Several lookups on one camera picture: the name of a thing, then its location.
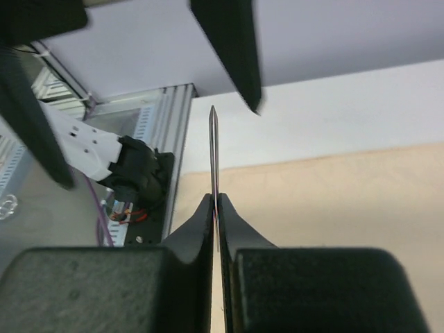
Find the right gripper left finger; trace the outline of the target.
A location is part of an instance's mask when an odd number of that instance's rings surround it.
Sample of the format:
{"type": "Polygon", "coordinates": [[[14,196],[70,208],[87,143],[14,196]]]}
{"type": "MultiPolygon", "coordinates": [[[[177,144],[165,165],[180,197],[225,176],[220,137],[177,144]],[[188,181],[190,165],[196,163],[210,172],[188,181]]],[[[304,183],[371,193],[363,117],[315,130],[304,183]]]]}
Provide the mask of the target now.
{"type": "Polygon", "coordinates": [[[1,331],[209,332],[212,204],[155,246],[22,252],[1,278],[1,331]]]}

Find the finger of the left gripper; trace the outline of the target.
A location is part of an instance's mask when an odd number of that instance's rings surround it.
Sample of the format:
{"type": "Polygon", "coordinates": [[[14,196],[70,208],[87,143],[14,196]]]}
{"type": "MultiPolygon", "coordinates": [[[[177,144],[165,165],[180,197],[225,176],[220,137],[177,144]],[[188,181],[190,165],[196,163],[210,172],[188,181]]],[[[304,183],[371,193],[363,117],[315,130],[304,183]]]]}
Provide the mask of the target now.
{"type": "Polygon", "coordinates": [[[258,114],[262,79],[253,2],[193,0],[189,7],[248,109],[258,114]]]}

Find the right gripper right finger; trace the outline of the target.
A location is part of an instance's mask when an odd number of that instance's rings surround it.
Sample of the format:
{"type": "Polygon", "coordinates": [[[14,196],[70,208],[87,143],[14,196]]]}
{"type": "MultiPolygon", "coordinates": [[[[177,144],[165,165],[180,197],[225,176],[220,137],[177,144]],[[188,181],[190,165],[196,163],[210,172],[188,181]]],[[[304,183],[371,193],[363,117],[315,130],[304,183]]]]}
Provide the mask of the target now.
{"type": "Polygon", "coordinates": [[[220,194],[228,332],[428,332],[399,261],[380,248],[281,248],[220,194]]]}

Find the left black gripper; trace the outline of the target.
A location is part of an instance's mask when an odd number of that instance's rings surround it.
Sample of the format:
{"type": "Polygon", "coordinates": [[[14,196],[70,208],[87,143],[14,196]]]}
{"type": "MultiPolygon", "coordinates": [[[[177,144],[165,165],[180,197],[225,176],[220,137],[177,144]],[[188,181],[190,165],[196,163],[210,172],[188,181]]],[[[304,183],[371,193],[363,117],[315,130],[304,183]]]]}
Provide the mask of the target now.
{"type": "Polygon", "coordinates": [[[82,1],[1,0],[1,116],[50,178],[66,189],[75,185],[69,165],[19,58],[8,46],[82,29],[87,23],[82,1]]]}

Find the straight steel tweezers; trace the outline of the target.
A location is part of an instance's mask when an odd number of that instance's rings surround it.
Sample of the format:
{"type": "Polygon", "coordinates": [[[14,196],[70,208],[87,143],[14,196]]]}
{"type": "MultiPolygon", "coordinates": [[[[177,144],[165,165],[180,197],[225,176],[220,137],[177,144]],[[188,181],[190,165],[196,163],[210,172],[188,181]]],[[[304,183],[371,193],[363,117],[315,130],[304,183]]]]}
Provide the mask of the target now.
{"type": "Polygon", "coordinates": [[[212,197],[214,202],[213,219],[216,239],[216,249],[220,251],[219,245],[219,123],[214,105],[210,108],[209,115],[209,139],[210,139],[210,168],[212,182],[212,197]]]}

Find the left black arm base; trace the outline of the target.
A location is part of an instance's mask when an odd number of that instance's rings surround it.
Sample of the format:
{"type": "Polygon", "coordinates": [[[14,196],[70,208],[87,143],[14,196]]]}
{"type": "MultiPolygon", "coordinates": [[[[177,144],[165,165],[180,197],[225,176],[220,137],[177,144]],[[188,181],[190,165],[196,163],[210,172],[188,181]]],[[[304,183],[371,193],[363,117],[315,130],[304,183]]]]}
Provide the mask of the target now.
{"type": "Polygon", "coordinates": [[[115,247],[148,247],[161,242],[175,157],[173,153],[158,151],[155,151],[155,156],[161,167],[163,197],[147,207],[133,207],[131,204],[128,208],[130,214],[126,215],[125,220],[122,217],[119,221],[108,220],[108,231],[115,247]]]}

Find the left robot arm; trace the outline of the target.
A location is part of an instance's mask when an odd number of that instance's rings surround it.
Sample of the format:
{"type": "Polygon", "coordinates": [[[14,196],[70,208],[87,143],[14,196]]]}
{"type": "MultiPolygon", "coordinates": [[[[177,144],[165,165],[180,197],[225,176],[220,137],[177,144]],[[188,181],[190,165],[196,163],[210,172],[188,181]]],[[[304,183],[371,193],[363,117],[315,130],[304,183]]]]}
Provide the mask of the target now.
{"type": "MultiPolygon", "coordinates": [[[[190,10],[252,112],[262,80],[251,1],[191,1],[190,10]]],[[[162,169],[144,142],[99,130],[39,101],[14,46],[79,30],[82,1],[1,2],[1,133],[18,139],[49,176],[71,189],[72,169],[114,190],[127,203],[154,203],[166,191],[162,169]]]]}

